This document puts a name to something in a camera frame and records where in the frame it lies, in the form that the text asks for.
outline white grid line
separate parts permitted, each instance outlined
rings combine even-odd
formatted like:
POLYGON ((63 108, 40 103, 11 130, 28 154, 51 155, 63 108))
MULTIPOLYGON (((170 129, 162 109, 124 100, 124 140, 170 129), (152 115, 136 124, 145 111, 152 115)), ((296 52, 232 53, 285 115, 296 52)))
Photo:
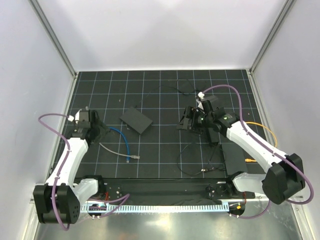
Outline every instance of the white grid line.
MULTIPOLYGON (((246 90, 246 92, 248 93, 248 88, 247 88, 247 85, 246 85, 244 73, 243 73, 242 71, 241 71, 241 73, 242 73, 242 78, 243 78, 243 81, 244 81, 245 90, 246 90)), ((254 115, 254 111, 253 111, 253 109, 252 109, 252 105, 251 105, 249 93, 247 94, 247 96, 248 96, 249 104, 250 104, 250 107, 251 107, 251 113, 252 113, 252 116, 253 116, 253 121, 256 123, 256 118, 255 118, 255 115, 254 115)), ((259 134, 259 133, 258 133, 258 126, 257 126, 257 125, 254 125, 254 126, 255 126, 255 129, 256 129, 256 134, 259 134)))
MULTIPOLYGON (((108 92, 110 92, 110 89, 111 89, 111 83, 112 83, 113 74, 114 74, 114 72, 111 72, 111 78, 110 78, 110 81, 109 81, 109 90, 108 90, 108 92)), ((105 109, 104 109, 104 116, 103 116, 103 122, 106 121, 108 101, 109 101, 109 95, 108 95, 108 97, 107 97, 107 99, 106 99, 106 104, 105 104, 105 109)), ((101 146, 99 145, 99 146, 98 146, 98 153, 97 153, 97 155, 96 155, 96 163, 95 163, 94 175, 96 175, 96 172, 97 172, 97 166, 98 166, 100 148, 101 148, 101 146)))
MULTIPOLYGON (((105 108, 94 108, 95 110, 105 110, 105 108)), ((123 110, 123 108, 110 108, 108 107, 107 108, 108 110, 123 110)), ((149 109, 161 109, 161 110, 170 110, 170 109, 185 109, 184 107, 180 107, 180 108, 177 108, 177 107, 137 107, 136 109, 143 109, 143 110, 149 110, 149 109)), ((224 109, 228 109, 228 110, 233 110, 232 107, 225 107, 224 109)), ((243 107, 242 109, 257 109, 256 107, 254 108, 250 108, 250 107, 243 107)), ((69 108, 69 110, 79 110, 78 108, 69 108)))
POLYGON ((90 109, 90 104, 91 104, 92 96, 94 95, 94 90, 95 90, 97 75, 98 75, 98 72, 95 73, 95 77, 94 77, 93 87, 92 87, 92 91, 91 91, 91 97, 90 97, 89 106, 88 106, 89 109, 90 109))
MULTIPOLYGON (((127 87, 128 87, 128 77, 129 77, 129 71, 128 74, 126 76, 126 84, 125 84, 125 93, 127 93, 127 87)), ((126 104, 126 94, 124 94, 124 100, 123 100, 123 110, 122 110, 122 114, 125 113, 125 104, 126 104)), ((123 127, 123 122, 121 122, 121 128, 120 128, 120 132, 122 132, 122 127, 123 127)), ((119 147, 118 147, 118 153, 120 152, 120 142, 121 142, 121 134, 119 136, 119 147)), ((117 178, 117 172, 118 172, 118 163, 119 163, 119 155, 116 158, 116 168, 115 168, 115 174, 114 177, 117 178)))
MULTIPOLYGON (((209 75, 210 75, 211 87, 213 87, 210 71, 209 71, 209 75)), ((218 133, 218 136, 219 136, 219 142, 220 142, 220 144, 221 144, 222 142, 221 142, 220 133, 218 133)), ((223 171, 223 172, 224 172, 224 177, 226 178, 226 177, 227 177, 226 171, 223 171)))
MULTIPOLYGON (((144 102, 144 87, 145 87, 145 71, 143 71, 143 81, 142 81, 142 94, 141 94, 141 113, 143 109, 143 102, 144 102)), ((139 134, 139 145, 138 145, 138 156, 140 156, 140 139, 141 135, 139 134)), ((137 160, 137 166, 136 166, 136 178, 138 178, 139 174, 139 159, 137 160)))
MULTIPOLYGON (((226 76, 226 81, 229 85, 229 80, 228 80, 228 75, 227 75, 227 70, 224 70, 225 71, 225 76, 226 76)), ((235 111, 235 106, 234 106, 234 102, 232 100, 232 95, 231 95, 231 89, 229 88, 229 92, 230 92, 230 98, 231 98, 231 104, 232 104, 232 108, 233 108, 233 112, 235 111)))
MULTIPOLYGON (((101 142, 102 144, 119 144, 119 142, 101 142)), ((158 142, 128 142, 129 144, 159 144, 158 142)), ((233 144, 233 142, 222 142, 223 144, 233 144)), ((160 142, 160 144, 180 144, 180 142, 160 142)), ((181 144, 187 145, 187 144, 200 144, 200 142, 181 142, 181 144)), ((202 142, 202 145, 209 145, 208 142, 202 142)))
MULTIPOLYGON (((114 165, 122 165, 122 164, 132 164, 132 165, 138 165, 137 162, 98 162, 98 163, 95 163, 95 162, 81 162, 81 164, 114 164, 114 165)), ((140 164, 147 164, 147 165, 176 165, 177 163, 176 162, 143 162, 143 163, 140 163, 140 164)), ((188 162, 188 163, 181 163, 182 165, 200 165, 201 162, 188 162)), ((222 162, 213 162, 211 163, 212 165, 222 165, 223 163, 222 162)))
MULTIPOLYGON (((142 93, 137 93, 137 92, 133 92, 133 93, 77 93, 76 95, 78 96, 83 96, 83 95, 141 95, 142 93)), ((158 95, 159 93, 157 92, 151 92, 151 93, 148 93, 149 95, 158 95)), ((162 95, 185 95, 185 93, 176 93, 176 92, 161 92, 160 94, 162 95)), ((217 92, 215 93, 216 95, 235 95, 236 93, 235 92, 231 92, 231 93, 227 93, 227 92, 217 92)), ((240 94, 252 94, 252 92, 240 92, 240 94)))
MULTIPOLYGON (((81 76, 82 76, 82 72, 80 73, 79 80, 77 81, 77 85, 76 85, 76 88, 75 88, 75 92, 78 91, 78 87, 79 87, 79 82, 80 82, 81 76)), ((73 96, 73 101, 72 101, 72 104, 71 104, 71 109, 72 109, 72 107, 74 106, 75 99, 76 99, 76 96, 73 96)), ((67 131, 67 128, 66 128, 66 125, 64 125, 63 136, 66 135, 66 131, 67 131)), ((61 150, 62 150, 62 147, 59 147, 59 149, 58 149, 58 154, 57 154, 57 156, 58 156, 59 158, 60 158, 61 150)))
POLYGON ((159 154, 158 154, 158 178, 160 178, 160 109, 161 106, 161 71, 159 71, 159 154))
MULTIPOLYGON (((176 71, 176 79, 179 79, 179 77, 178 77, 178 70, 176 71)), ((176 82, 176 88, 177 89, 179 89, 179 82, 177 81, 176 82)), ((176 91, 176 93, 177 93, 177 95, 178 95, 178 117, 179 117, 179 120, 178 120, 178 123, 179 123, 179 121, 180 121, 180 111, 179 111, 179 109, 180 109, 180 103, 179 103, 179 92, 178 91, 176 91)), ((181 154, 181 131, 179 130, 179 141, 180 141, 180 144, 179 144, 179 146, 180 146, 180 168, 181 168, 181 170, 182 170, 182 154, 181 154)))
MULTIPOLYGON (((166 81, 177 81, 177 79, 163 79, 163 80, 166 80, 166 81)), ((204 78, 201 78, 201 79, 196 79, 196 81, 205 81, 205 80, 208 80, 208 79, 204 79, 204 78)), ((225 79, 213 79, 215 81, 224 81, 225 79)), ((239 81, 239 79, 229 79, 230 81, 239 81)), ((97 82, 110 82, 111 80, 97 80, 97 82)), ((127 80, 121 80, 121 79, 115 79, 115 80, 112 80, 113 82, 125 82, 127 80)), ((142 79, 128 79, 128 82, 130 81, 142 81, 142 79)), ((145 81, 159 81, 159 79, 145 79, 145 81)), ((81 82, 93 82, 93 80, 81 80, 81 82)))
MULTIPOLYGON (((194 70, 192 70, 192 74, 193 74, 194 89, 196 89, 196 80, 195 80, 195 71, 194 70)), ((197 92, 194 91, 194 100, 195 100, 195 105, 197 106, 196 97, 197 97, 197 92)), ((199 141, 200 141, 201 163, 202 163, 202 169, 203 169, 204 168, 204 159, 203 159, 203 153, 202 153, 202 143, 201 143, 200 134, 199 134, 199 141)))

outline white connector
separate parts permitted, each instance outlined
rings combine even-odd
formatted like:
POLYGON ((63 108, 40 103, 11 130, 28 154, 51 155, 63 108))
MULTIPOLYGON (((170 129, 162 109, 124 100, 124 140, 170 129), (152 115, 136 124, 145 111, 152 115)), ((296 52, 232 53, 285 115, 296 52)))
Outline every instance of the white connector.
POLYGON ((80 112, 82 111, 82 109, 79 109, 79 111, 76 112, 76 114, 74 115, 74 119, 76 122, 79 122, 79 118, 80 118, 80 112))
POLYGON ((75 120, 75 117, 72 115, 69 115, 68 117, 68 121, 73 122, 75 120))
POLYGON ((140 156, 131 155, 130 158, 132 158, 132 159, 140 159, 140 156))
POLYGON ((198 93, 198 97, 200 99, 204 99, 204 96, 205 96, 205 94, 202 91, 198 93))

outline black foam block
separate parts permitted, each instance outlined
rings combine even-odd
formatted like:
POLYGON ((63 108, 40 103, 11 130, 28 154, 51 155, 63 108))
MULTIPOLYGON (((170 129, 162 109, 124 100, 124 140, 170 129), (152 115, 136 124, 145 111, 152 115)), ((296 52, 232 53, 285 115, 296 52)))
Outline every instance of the black foam block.
POLYGON ((235 143, 222 143, 225 157, 225 168, 228 175, 237 172, 248 172, 243 149, 235 143))
POLYGON ((150 118, 143 115, 133 107, 128 109, 120 119, 136 130, 139 134, 142 134, 152 124, 152 120, 150 118))

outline cable end plug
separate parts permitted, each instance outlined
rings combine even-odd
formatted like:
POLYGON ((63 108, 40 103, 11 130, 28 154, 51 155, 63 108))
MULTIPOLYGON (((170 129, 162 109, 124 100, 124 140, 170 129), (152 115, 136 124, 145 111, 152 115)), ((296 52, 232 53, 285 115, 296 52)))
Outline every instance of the cable end plug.
POLYGON ((75 117, 72 115, 68 116, 68 121, 73 122, 75 120, 75 117))
POLYGON ((207 173, 207 172, 213 171, 214 169, 215 169, 214 167, 212 167, 212 168, 203 168, 203 169, 201 169, 201 172, 207 173))
POLYGON ((132 159, 140 159, 140 156, 131 155, 130 158, 132 158, 132 159))
POLYGON ((205 94, 201 91, 198 93, 199 99, 204 99, 205 94))

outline yellow cable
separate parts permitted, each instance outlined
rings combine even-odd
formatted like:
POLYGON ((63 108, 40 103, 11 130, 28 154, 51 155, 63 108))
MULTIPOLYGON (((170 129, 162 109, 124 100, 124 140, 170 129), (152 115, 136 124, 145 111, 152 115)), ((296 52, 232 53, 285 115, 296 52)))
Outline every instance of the yellow cable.
MULTIPOLYGON (((264 125, 262 125, 262 124, 260 124, 260 123, 254 122, 254 121, 246 121, 245 123, 246 123, 246 124, 257 125, 257 126, 263 127, 264 129, 267 129, 268 132, 272 134, 272 137, 273 137, 273 139, 274 139, 274 147, 276 148, 276 147, 278 146, 278 141, 277 141, 276 135, 275 135, 269 128, 267 128, 266 126, 264 126, 264 125)), ((256 160, 246 158, 246 159, 245 159, 245 162, 246 162, 246 163, 252 163, 252 162, 256 162, 256 160)))

